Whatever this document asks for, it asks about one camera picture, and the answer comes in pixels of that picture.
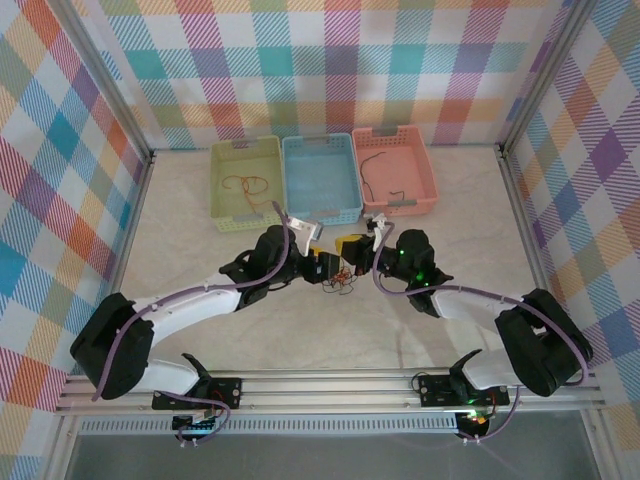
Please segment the blue plastic basket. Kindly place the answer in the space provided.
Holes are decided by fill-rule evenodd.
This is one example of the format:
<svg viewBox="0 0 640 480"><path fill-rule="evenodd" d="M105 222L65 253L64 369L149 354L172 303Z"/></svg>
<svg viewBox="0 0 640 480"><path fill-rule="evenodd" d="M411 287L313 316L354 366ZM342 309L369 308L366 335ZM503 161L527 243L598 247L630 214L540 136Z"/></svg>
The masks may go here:
<svg viewBox="0 0 640 480"><path fill-rule="evenodd" d="M324 225L358 222L363 201L348 133L282 139L287 209Z"/></svg>

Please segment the aluminium upright frame post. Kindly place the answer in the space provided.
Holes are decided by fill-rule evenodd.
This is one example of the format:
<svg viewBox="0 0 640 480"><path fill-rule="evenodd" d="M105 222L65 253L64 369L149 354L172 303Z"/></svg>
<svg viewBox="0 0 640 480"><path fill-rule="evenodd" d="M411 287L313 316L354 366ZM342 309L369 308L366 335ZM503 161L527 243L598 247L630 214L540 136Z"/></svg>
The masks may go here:
<svg viewBox="0 0 640 480"><path fill-rule="evenodd" d="M151 160L159 132L150 105L99 0L48 0L136 149Z"/></svg>
<svg viewBox="0 0 640 480"><path fill-rule="evenodd" d="M525 50L524 66L506 96L504 121L494 134L498 149L511 150L523 135L598 1L550 0Z"/></svg>

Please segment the pink plastic basket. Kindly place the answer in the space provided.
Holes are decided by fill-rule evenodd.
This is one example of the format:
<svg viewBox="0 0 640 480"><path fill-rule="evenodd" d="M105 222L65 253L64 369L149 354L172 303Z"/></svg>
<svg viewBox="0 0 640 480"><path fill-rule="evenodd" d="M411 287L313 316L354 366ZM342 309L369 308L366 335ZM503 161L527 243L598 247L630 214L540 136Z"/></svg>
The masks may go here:
<svg viewBox="0 0 640 480"><path fill-rule="evenodd" d="M388 217L430 213L439 192L417 126L362 127L351 137L364 213L382 212Z"/></svg>

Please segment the aluminium mounting rail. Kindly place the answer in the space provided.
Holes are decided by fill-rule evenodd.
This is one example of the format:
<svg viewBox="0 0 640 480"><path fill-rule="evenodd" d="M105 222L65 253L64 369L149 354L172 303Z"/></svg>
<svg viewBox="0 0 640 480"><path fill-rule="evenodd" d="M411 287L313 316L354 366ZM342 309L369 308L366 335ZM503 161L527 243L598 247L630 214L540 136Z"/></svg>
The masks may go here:
<svg viewBox="0 0 640 480"><path fill-rule="evenodd" d="M240 377L238 412L243 414L417 412L415 377L420 369L222 371ZM67 381L57 412L75 415L150 413L153 394L130 393L93 402L93 385L83 376Z"/></svg>

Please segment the green plastic basket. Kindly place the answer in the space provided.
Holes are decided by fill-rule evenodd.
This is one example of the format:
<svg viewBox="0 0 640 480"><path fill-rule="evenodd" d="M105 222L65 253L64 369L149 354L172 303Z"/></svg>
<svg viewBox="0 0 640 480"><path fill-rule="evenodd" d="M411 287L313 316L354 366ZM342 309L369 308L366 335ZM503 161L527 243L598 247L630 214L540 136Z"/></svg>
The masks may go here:
<svg viewBox="0 0 640 480"><path fill-rule="evenodd" d="M280 139L221 141L210 149L210 216L222 233L267 228L286 208Z"/></svg>

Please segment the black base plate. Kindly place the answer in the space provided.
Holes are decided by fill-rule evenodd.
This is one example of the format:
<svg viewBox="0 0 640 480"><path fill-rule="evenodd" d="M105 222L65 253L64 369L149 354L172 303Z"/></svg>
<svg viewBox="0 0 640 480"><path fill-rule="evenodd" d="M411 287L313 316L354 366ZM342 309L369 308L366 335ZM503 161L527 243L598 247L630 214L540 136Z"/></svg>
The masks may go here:
<svg viewBox="0 0 640 480"><path fill-rule="evenodd" d="M478 390L466 380L451 379L449 375L419 375L413 384L422 407L493 407L510 404L506 389L491 387Z"/></svg>
<svg viewBox="0 0 640 480"><path fill-rule="evenodd" d="M153 410L195 410L212 408L212 401L226 404L230 409L238 409L242 394L240 378L200 379L186 393L157 391L154 393Z"/></svg>

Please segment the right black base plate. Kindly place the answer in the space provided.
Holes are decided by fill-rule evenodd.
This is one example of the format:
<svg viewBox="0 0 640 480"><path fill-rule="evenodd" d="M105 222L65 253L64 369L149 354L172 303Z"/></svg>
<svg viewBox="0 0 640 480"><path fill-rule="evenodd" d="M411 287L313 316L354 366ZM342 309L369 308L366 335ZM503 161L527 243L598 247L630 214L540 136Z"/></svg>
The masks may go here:
<svg viewBox="0 0 640 480"><path fill-rule="evenodd" d="M419 375L413 384L422 407L493 407L510 404L506 389L491 387L478 390L466 380L451 379L449 375Z"/></svg>

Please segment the grey metal panel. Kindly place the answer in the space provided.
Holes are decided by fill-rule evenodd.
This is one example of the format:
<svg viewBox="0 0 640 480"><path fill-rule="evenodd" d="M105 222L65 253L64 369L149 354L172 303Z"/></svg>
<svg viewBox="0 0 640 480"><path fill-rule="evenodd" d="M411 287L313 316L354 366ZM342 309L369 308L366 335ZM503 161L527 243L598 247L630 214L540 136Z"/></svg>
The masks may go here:
<svg viewBox="0 0 640 480"><path fill-rule="evenodd" d="M429 436L223 436L197 449L169 436L83 436L64 480L601 480L577 449L527 454L435 447Z"/></svg>

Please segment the left controller board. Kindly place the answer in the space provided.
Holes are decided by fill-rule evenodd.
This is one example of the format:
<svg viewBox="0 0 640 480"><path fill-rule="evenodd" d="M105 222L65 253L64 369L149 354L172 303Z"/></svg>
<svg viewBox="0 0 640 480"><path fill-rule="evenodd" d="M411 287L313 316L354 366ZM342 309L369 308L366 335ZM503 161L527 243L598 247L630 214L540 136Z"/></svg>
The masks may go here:
<svg viewBox="0 0 640 480"><path fill-rule="evenodd" d="M211 415L174 415L171 420L171 430L183 435L204 436L211 433L218 425L220 414Z"/></svg>

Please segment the controller board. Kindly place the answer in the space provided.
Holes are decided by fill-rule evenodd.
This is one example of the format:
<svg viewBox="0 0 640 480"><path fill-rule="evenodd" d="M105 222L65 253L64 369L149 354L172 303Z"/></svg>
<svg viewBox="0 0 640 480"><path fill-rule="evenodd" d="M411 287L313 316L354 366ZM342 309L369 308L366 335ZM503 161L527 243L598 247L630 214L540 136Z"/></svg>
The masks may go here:
<svg viewBox="0 0 640 480"><path fill-rule="evenodd" d="M218 425L220 414L211 415L174 415L171 420L171 430L183 435L204 436L211 433Z"/></svg>
<svg viewBox="0 0 640 480"><path fill-rule="evenodd" d="M472 410L455 414L458 434L461 436L485 436L489 432L494 411Z"/></svg>

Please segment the right controller board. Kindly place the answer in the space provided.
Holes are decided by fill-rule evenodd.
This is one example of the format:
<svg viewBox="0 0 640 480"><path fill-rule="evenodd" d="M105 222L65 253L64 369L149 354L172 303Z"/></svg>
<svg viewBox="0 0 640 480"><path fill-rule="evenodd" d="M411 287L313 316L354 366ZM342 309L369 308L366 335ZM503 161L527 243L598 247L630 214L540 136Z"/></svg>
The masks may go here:
<svg viewBox="0 0 640 480"><path fill-rule="evenodd" d="M461 436L485 436L489 432L494 411L472 410L455 414L458 434Z"/></svg>

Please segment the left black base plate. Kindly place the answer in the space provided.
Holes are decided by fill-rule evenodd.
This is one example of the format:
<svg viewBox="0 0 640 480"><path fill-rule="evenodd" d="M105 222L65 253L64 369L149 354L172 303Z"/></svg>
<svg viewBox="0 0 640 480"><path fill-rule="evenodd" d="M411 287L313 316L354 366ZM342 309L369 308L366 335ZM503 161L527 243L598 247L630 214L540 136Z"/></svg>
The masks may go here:
<svg viewBox="0 0 640 480"><path fill-rule="evenodd" d="M226 404L230 409L238 409L242 394L240 378L200 379L186 393L157 391L154 393L153 410L195 410L212 408L212 401Z"/></svg>

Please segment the aluminium table edge rail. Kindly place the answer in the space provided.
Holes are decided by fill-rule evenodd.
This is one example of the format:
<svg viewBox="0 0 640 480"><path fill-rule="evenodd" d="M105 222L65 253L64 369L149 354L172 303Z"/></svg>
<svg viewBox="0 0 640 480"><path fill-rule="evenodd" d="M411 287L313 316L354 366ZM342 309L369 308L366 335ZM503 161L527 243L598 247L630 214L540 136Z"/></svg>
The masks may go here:
<svg viewBox="0 0 640 480"><path fill-rule="evenodd" d="M508 155L500 145L494 146L494 153L534 283L537 287L551 290L551 284L544 269L535 234L529 224L524 201L518 190L512 168L509 165ZM581 418L601 478L603 480L623 480L622 470L616 457L613 437L609 429L608 418L606 417L604 401L591 400L590 404L581 410Z"/></svg>
<svg viewBox="0 0 640 480"><path fill-rule="evenodd" d="M118 250L113 277L108 283L107 292L109 294L115 293L121 288L157 154L158 151L152 149L145 156L141 183L134 196L135 203L126 225L124 239ZM93 416L93 413L86 413L80 407L72 407L70 410L55 412L53 426L49 429L45 444L45 458L39 467L36 480L64 480L71 463L71 456L77 437L81 431L82 422L87 416Z"/></svg>

